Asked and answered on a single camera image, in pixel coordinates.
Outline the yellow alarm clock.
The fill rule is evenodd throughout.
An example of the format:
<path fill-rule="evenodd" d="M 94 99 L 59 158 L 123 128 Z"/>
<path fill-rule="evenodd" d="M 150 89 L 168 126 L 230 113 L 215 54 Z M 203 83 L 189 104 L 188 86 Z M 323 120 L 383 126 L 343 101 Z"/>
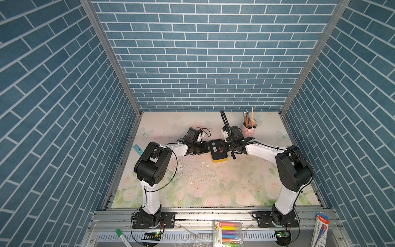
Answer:
<path fill-rule="evenodd" d="M 214 163 L 225 162 L 227 160 L 228 154 L 223 140 L 210 140 L 208 144 L 210 148 L 211 159 Z"/>

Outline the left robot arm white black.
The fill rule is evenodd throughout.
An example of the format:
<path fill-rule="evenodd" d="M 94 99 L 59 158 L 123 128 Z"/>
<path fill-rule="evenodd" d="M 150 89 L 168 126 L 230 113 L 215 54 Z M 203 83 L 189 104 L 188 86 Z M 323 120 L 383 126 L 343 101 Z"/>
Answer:
<path fill-rule="evenodd" d="M 144 225 L 156 227 L 163 222 L 159 191 L 165 186 L 160 187 L 159 183 L 166 174 L 171 158 L 208 153 L 208 142 L 203 140 L 205 136 L 211 136 L 207 128 L 191 127 L 184 137 L 166 146 L 150 142 L 141 154 L 134 172 L 143 190 L 143 203 L 139 214 Z"/>

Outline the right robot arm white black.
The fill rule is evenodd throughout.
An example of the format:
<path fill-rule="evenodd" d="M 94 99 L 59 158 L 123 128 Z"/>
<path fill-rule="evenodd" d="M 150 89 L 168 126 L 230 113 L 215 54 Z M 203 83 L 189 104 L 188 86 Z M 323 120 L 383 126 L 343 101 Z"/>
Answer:
<path fill-rule="evenodd" d="M 256 141 L 253 137 L 244 137 L 237 126 L 223 127 L 224 150 L 236 159 L 236 154 L 260 157 L 277 165 L 282 183 L 280 194 L 272 206 L 270 218 L 272 224 L 282 227 L 296 215 L 294 205 L 302 190 L 308 186 L 314 176 L 310 162 L 303 157 L 297 146 L 273 147 Z"/>

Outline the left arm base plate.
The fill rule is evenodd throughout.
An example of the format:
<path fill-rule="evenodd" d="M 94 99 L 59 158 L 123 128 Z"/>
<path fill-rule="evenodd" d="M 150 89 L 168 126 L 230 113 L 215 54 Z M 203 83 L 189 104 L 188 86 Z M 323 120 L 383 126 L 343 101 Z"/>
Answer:
<path fill-rule="evenodd" d="M 174 228 L 175 212 L 161 212 L 150 215 L 144 211 L 137 212 L 132 222 L 133 229 Z"/>

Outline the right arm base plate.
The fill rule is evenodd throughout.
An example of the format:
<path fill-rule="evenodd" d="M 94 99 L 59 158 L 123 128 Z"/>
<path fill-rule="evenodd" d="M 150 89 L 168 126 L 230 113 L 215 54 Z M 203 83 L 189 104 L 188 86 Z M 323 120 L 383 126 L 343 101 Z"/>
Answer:
<path fill-rule="evenodd" d="M 259 228 L 299 227 L 300 223 L 295 211 L 287 215 L 271 211 L 255 211 L 250 213 L 257 221 Z"/>

